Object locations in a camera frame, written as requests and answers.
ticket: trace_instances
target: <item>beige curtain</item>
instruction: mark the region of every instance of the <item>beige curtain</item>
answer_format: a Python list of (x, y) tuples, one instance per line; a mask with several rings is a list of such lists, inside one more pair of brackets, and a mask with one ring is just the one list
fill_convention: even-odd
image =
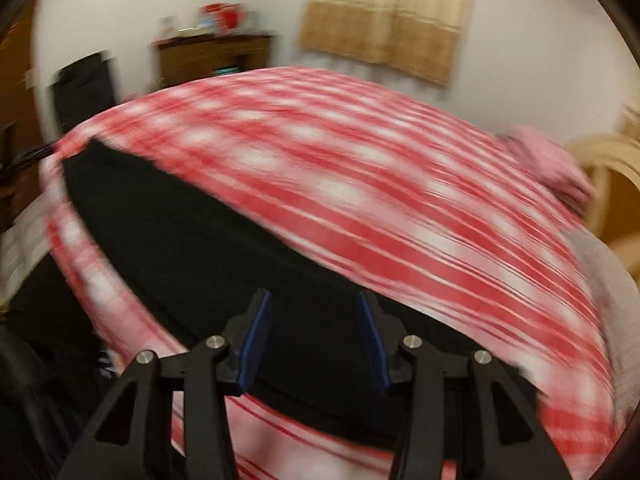
[(444, 84), (471, 0), (309, 0), (300, 46)]

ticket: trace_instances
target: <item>silver bolt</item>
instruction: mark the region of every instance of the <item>silver bolt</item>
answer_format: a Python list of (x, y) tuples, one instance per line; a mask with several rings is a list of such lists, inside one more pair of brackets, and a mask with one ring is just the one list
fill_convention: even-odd
[(225, 343), (225, 338), (223, 338), (221, 335), (212, 335), (211, 337), (207, 338), (206, 345), (209, 348), (218, 349), (222, 348)]
[(402, 339), (404, 346), (414, 350), (416, 348), (420, 348), (422, 346), (422, 339), (420, 339), (417, 335), (406, 335)]
[(154, 353), (151, 350), (143, 350), (138, 355), (136, 355), (136, 361), (138, 361), (141, 365), (148, 365), (153, 360)]
[(474, 359), (481, 365), (487, 365), (491, 362), (491, 354), (486, 350), (478, 350), (474, 353)]

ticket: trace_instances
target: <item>red and white plaid bedsheet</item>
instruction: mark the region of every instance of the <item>red and white plaid bedsheet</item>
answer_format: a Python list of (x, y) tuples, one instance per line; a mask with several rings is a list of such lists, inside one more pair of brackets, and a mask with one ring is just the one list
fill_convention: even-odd
[[(79, 125), (41, 166), (52, 252), (122, 367), (142, 349), (184, 348), (117, 275), (66, 194), (61, 161), (93, 136), (519, 365), (544, 394), (542, 421), (574, 478), (612, 447), (600, 324), (560, 234), (576, 221), (490, 134), (382, 86), (308, 68), (195, 81)], [(388, 453), (305, 428), (249, 396), (229, 399), (228, 414), (244, 478), (388, 473)], [(178, 416), (174, 426), (179, 442)]]

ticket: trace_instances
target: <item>black pants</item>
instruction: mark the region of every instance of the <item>black pants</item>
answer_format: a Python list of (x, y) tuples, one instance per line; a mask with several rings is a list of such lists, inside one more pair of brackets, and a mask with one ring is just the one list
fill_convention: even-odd
[[(360, 286), (151, 163), (92, 140), (64, 163), (73, 204), (101, 250), (156, 319), (188, 347), (219, 333), (259, 287), (274, 324), (251, 393), (321, 431), (391, 448), (402, 399), (373, 386), (356, 323)], [(479, 345), (396, 301), (383, 309), (445, 352)], [(535, 402), (534, 387), (507, 367)], [(447, 411), (453, 410), (447, 399)], [(452, 425), (447, 425), (452, 456)]]

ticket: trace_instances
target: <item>brown wooden dresser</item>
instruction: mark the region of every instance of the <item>brown wooden dresser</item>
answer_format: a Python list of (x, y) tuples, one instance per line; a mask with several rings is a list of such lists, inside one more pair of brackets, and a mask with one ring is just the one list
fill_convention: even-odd
[(160, 77), (168, 86), (210, 77), (214, 70), (238, 66), (243, 72), (266, 68), (272, 35), (193, 36), (156, 41)]

